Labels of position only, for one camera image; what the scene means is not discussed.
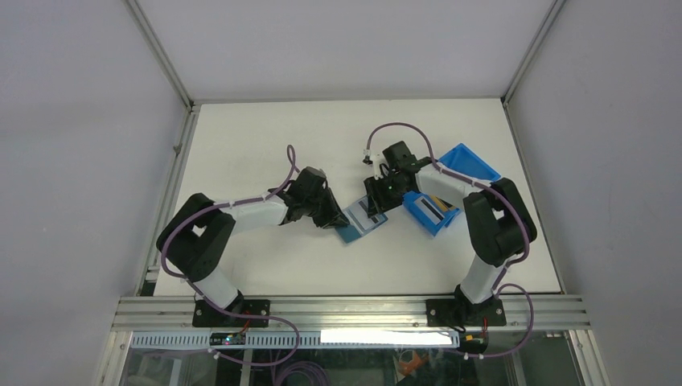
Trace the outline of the teal leather card holder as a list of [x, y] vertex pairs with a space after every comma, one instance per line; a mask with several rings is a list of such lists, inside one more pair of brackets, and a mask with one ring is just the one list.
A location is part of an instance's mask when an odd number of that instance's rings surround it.
[[364, 196], [343, 209], [349, 223], [345, 227], [336, 228], [336, 232], [344, 244], [353, 243], [387, 222], [388, 217], [385, 214], [369, 216], [368, 204], [368, 197]]

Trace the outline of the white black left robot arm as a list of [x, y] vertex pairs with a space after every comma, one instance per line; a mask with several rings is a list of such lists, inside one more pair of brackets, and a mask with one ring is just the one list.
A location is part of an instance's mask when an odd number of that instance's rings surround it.
[[240, 321], [244, 295], [230, 282], [219, 263], [232, 236], [308, 217], [321, 229], [344, 228], [349, 219], [338, 205], [327, 176], [306, 167], [292, 171], [279, 186], [260, 196], [218, 203], [195, 193], [161, 231], [155, 246], [163, 266], [172, 264], [210, 305], [221, 326]]

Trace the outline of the white card with black stripe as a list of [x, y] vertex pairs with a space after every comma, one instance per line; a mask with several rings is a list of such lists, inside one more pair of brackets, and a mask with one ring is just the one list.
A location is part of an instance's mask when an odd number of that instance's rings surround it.
[[383, 214], [369, 214], [369, 202], [367, 197], [357, 200], [350, 206], [349, 212], [353, 215], [359, 228], [369, 230], [383, 224], [387, 217]]

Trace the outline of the blue plastic bin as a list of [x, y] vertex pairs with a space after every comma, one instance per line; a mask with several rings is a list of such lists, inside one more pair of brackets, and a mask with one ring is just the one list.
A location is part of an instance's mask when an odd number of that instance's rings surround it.
[[[495, 169], [463, 143], [443, 154], [438, 162], [452, 171], [484, 183], [501, 178]], [[456, 216], [462, 214], [459, 205], [473, 190], [469, 183], [428, 169], [425, 188], [407, 192], [402, 205], [429, 234], [436, 236]]]

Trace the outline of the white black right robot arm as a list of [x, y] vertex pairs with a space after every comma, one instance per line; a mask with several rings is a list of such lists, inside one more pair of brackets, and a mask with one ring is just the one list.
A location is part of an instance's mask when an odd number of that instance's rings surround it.
[[399, 207], [409, 192], [435, 196], [462, 211], [475, 257], [455, 287], [454, 308], [442, 321], [465, 326], [481, 322], [486, 311], [495, 308], [495, 289], [512, 258], [526, 256], [537, 237], [515, 183], [507, 178], [483, 182], [434, 158], [417, 158], [404, 142], [389, 146], [382, 155], [366, 149], [364, 163], [374, 170], [364, 180], [370, 216]]

